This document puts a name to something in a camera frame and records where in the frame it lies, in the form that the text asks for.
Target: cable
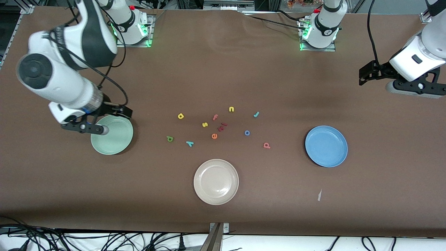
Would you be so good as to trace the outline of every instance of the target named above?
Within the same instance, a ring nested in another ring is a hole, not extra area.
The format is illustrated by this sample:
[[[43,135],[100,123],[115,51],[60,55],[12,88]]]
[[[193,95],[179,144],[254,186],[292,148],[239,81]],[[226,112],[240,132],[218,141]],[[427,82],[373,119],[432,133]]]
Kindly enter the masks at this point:
[[[80,58],[78,55],[76,55],[74,52],[72,52],[71,50],[67,49],[67,47],[65,47],[65,45],[59,43],[56,39],[52,38],[51,35],[49,35],[48,37],[46,37],[46,39],[49,39],[50,41],[56,43],[57,45],[59,45],[60,47],[62,47],[64,50],[66,50],[69,54],[71,54],[72,56],[74,56],[75,58],[77,58],[79,61],[81,61],[83,64],[85,64],[87,67],[89,67],[90,69],[94,70],[97,74],[101,75],[103,78],[106,78],[108,81],[110,81],[112,84],[114,84],[121,92],[122,94],[124,94],[125,97],[125,102],[120,105],[120,106],[125,106],[128,104],[128,96],[127,93],[125,92],[125,90],[117,83],[115,82],[113,79],[109,78],[108,76],[106,76],[105,74],[103,74],[102,72],[100,72],[98,69],[92,67],[89,63],[85,62],[85,60],[83,60],[82,58]]]
[[[27,237],[28,237],[28,239],[29,239],[30,241],[36,243],[37,246],[39,247],[39,250],[40,250],[40,247],[42,247],[44,250],[45,250],[45,248],[44,248],[44,247],[37,241],[37,236],[39,236],[40,238],[43,238],[44,240],[46,240],[46,241],[48,242],[48,245],[49,245],[50,247],[52,247],[52,249],[54,249],[54,250],[56,250],[56,251],[59,251],[59,248],[57,247],[57,245],[56,245],[55,243],[51,242],[51,240],[48,239],[48,238],[45,236],[44,233],[38,231],[38,230],[37,230],[37,227],[26,225],[26,224],[21,223],[20,221],[14,219],[14,218],[6,217],[6,216],[0,216],[0,218],[9,219],[9,220],[14,221],[14,222],[17,223],[17,224],[3,224],[3,225],[0,225],[0,227],[2,227],[2,228],[3,228],[3,227],[8,227],[8,228],[11,228],[11,227],[12,227],[12,228],[19,228],[19,227],[21,227],[23,230],[27,230]],[[50,230],[50,229],[48,229],[48,228],[44,228],[44,227],[39,227],[39,229],[42,229],[42,230]],[[66,248],[66,250],[67,250],[67,251],[70,251],[70,249],[66,246],[66,243],[63,243],[63,244],[64,244],[64,247]]]
[[[19,248],[19,251],[26,251],[28,249],[29,239]]]
[[[278,24],[278,25],[293,27],[293,28],[296,28],[296,29],[305,29],[304,27],[297,27],[297,26],[294,26],[294,25],[288,25],[288,24],[284,24],[284,23],[279,23],[279,22],[276,22],[276,21],[272,21],[272,20],[268,20],[268,19],[264,19],[264,18],[260,18],[260,17],[253,17],[253,16],[250,16],[250,17],[255,18],[255,19],[259,19],[259,20],[263,20],[263,21],[267,21],[267,22],[270,22],[270,23]]]
[[[257,7],[257,9],[255,9],[255,11],[259,11],[260,7],[262,7],[262,5],[266,2],[266,0],[263,0],[263,2],[259,5],[259,7]]]
[[[90,236],[90,237],[76,237],[76,236],[68,236],[63,234],[64,238],[71,238],[71,239],[98,239],[98,238],[105,238],[105,237],[110,237],[111,234],[109,235],[103,235],[103,236]]]
[[[372,242],[372,240],[371,240],[369,237],[361,237],[361,242],[362,242],[364,248],[367,249],[368,251],[371,251],[371,250],[368,249],[368,247],[365,245],[365,243],[364,243],[364,239],[367,239],[367,240],[370,242],[370,244],[372,245],[373,251],[376,251],[375,245],[373,245],[373,242]]]
[[[168,251],[173,251],[172,249],[170,249],[170,248],[168,248],[168,247],[166,247],[166,246],[160,246],[159,248],[161,248],[161,247],[167,249]]]
[[[76,21],[79,17],[80,13],[78,12],[76,15],[73,12],[73,18],[64,24],[65,27],[69,26],[72,22]]]
[[[131,238],[134,238],[135,236],[138,236],[138,235],[142,235],[142,233],[138,233],[138,234],[136,234],[136,235],[134,235],[134,236],[132,236],[132,237],[130,237],[130,238],[127,238],[127,236],[124,235],[124,238],[125,238],[126,240],[123,241],[123,242],[121,243],[121,245],[119,245],[119,246],[117,246],[115,249],[113,249],[113,251],[117,251],[118,248],[123,247],[123,246],[125,246],[125,245],[131,245],[131,246],[133,247],[133,249],[135,249],[135,243],[133,243],[130,239],[131,239]]]
[[[393,237],[393,244],[392,244],[392,248],[390,249],[390,251],[393,251],[393,249],[395,248],[395,244],[396,244],[396,237]]]
[[[138,2],[139,2],[139,4],[140,4],[141,6],[145,5],[145,7],[146,7],[146,8],[150,8],[150,9],[153,9],[153,7],[152,7],[152,6],[149,6],[148,4],[146,4],[146,3],[143,3],[143,2],[142,2],[142,0],[138,0]]]
[[[110,72],[110,70],[112,69],[112,64],[113,62],[108,66],[107,72],[105,73],[106,76],[108,76],[108,73]],[[105,78],[102,78],[101,82],[98,84],[98,89],[102,89],[102,83],[104,83]]]
[[[110,240],[108,240],[105,245],[102,247],[101,251],[107,251],[107,248],[110,247],[115,241],[119,240],[122,236],[125,236],[126,234],[120,234],[121,236],[119,236],[118,238],[114,239],[115,237],[111,238]]]
[[[184,250],[186,250],[186,246],[184,246],[183,234],[180,234],[180,243],[178,245],[177,251],[184,251]]]
[[[76,17],[76,15],[74,14],[74,11],[73,11],[73,6],[71,5],[70,1],[66,0],[66,3],[68,4],[68,8],[70,8],[71,14],[73,14],[73,16]]]
[[[172,239],[172,238],[180,237],[181,235],[184,236],[184,235],[190,235],[190,234],[196,234],[196,233],[186,233],[186,234],[179,234],[179,235],[171,236],[171,237],[165,238],[165,239],[163,239],[163,240],[161,240],[161,241],[155,243],[154,246],[160,244],[161,242],[165,242],[165,241],[167,241],[167,240],[170,240],[170,239]]]
[[[116,27],[116,30],[118,30],[118,32],[119,32],[119,34],[121,35],[121,38],[122,38],[122,44],[124,45],[124,57],[122,57],[122,60],[121,60],[121,62],[118,64],[118,65],[115,65],[115,66],[113,66],[112,65],[112,67],[113,68],[116,68],[116,67],[119,67],[119,66],[121,66],[123,63],[124,63],[124,60],[125,60],[125,56],[126,56],[126,54],[127,54],[127,46],[125,45],[125,40],[124,40],[124,36],[122,35],[122,32],[119,30],[119,28],[117,28],[118,27],[118,25],[117,25],[117,23],[115,22],[115,20],[113,20],[113,18],[99,5],[99,3],[98,3],[98,6],[99,6],[99,8],[101,8],[101,10],[105,13],[105,15],[107,15],[107,17],[112,21],[112,23],[114,24],[114,26]]]
[[[147,250],[147,251],[153,251],[153,250],[155,250],[155,246],[156,246],[157,244],[159,244],[159,243],[165,241],[166,239],[161,240],[161,241],[159,241],[159,242],[156,243],[156,244],[155,244],[155,242],[156,242],[159,238],[163,237],[163,236],[166,235],[166,234],[167,234],[167,233],[161,233],[160,235],[158,235],[158,236],[155,237],[155,238],[153,238],[154,235],[155,235],[155,234],[153,234],[153,235],[152,235],[152,238],[150,239],[150,243],[149,243],[145,248],[143,248],[143,250]]]
[[[299,18],[295,18],[295,17],[292,17],[292,16],[290,16],[290,15],[288,15],[285,11],[283,11],[283,10],[276,10],[276,12],[280,12],[280,13],[282,13],[282,14],[284,14],[287,18],[289,18],[289,19],[291,19],[291,20],[294,20],[294,21],[299,21]]]
[[[78,247],[76,247],[75,245],[73,245],[68,239],[66,239],[66,242],[68,242],[68,244],[70,244],[72,247],[74,247],[76,250],[78,250],[78,251],[83,251],[83,250],[81,250],[81,249],[79,249]]]
[[[326,251],[331,251],[333,250],[333,247],[335,246],[336,242],[339,240],[341,236],[336,237],[336,239],[334,239],[333,243],[331,244],[330,248],[327,249]]]
[[[380,62],[378,61],[378,54],[376,53],[375,42],[373,41],[372,32],[370,31],[370,16],[372,14],[372,8],[373,8],[374,3],[375,3],[375,0],[372,0],[372,3],[370,3],[370,8],[368,9],[367,32],[368,32],[368,37],[370,38],[370,43],[372,44],[373,55],[375,56],[376,65],[377,65],[378,69],[381,71],[381,65],[380,65]]]

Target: green plate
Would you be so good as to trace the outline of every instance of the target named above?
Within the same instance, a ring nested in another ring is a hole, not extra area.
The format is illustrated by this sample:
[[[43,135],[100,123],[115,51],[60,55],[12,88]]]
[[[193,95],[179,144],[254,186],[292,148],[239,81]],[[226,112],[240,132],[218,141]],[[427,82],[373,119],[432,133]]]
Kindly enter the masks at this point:
[[[113,155],[128,147],[133,138],[133,126],[124,117],[105,116],[97,122],[98,125],[108,127],[106,135],[91,135],[93,148],[101,154]]]

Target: mounting plate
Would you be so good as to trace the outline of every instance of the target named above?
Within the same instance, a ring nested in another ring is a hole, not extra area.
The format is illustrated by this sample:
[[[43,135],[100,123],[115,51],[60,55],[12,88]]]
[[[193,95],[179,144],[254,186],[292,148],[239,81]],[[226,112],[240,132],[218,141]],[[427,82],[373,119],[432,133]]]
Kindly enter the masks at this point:
[[[215,223],[210,223],[209,224],[209,232],[211,232],[212,228],[214,227]],[[225,222],[223,223],[223,233],[227,234],[229,233],[229,223]]]

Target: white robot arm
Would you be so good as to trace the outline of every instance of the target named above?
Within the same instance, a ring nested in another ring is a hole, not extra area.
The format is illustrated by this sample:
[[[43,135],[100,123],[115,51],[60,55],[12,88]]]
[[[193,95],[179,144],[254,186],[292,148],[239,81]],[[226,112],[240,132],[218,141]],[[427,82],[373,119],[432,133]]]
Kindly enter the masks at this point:
[[[147,14],[128,7],[125,0],[97,0],[98,4],[112,19],[116,36],[122,44],[133,45],[148,36],[145,24]]]
[[[56,120],[67,130],[105,134],[107,128],[87,123],[105,114],[131,117],[124,105],[110,102],[79,70],[111,65],[116,42],[94,0],[76,0],[82,20],[29,37],[29,51],[17,64],[17,77],[30,91],[48,99]]]
[[[440,66],[446,63],[446,0],[425,0],[432,21],[412,36],[388,63],[371,61],[359,70],[359,85],[369,80],[395,79],[389,92],[440,98],[446,84],[437,83]],[[428,75],[434,76],[428,81]]]
[[[336,39],[339,24],[345,13],[347,13],[345,0],[325,0],[319,13],[312,13],[305,17],[310,20],[310,26],[303,34],[302,39],[315,48],[321,49],[329,46]]]

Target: beige plate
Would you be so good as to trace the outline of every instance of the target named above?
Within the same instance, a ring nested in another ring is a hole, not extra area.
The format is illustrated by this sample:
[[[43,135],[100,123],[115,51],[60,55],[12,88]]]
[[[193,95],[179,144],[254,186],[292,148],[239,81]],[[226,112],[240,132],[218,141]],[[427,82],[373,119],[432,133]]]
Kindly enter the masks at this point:
[[[202,201],[211,205],[225,204],[239,189],[239,175],[226,160],[211,159],[197,169],[194,188]]]

